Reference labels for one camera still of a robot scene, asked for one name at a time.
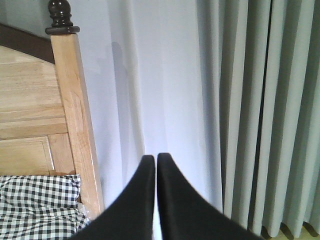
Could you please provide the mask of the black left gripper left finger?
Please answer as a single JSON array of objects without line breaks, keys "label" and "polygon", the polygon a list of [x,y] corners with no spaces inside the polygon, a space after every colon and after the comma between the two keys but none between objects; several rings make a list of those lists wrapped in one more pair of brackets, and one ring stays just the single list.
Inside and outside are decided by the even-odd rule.
[{"label": "black left gripper left finger", "polygon": [[155,204],[155,159],[144,155],[117,199],[73,240],[150,240]]}]

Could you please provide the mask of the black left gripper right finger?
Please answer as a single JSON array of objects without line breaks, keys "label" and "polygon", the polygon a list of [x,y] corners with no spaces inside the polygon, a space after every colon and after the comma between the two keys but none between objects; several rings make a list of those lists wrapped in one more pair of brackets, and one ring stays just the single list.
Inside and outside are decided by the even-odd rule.
[{"label": "black left gripper right finger", "polygon": [[157,202],[164,240],[258,240],[188,182],[169,153],[157,156]]}]

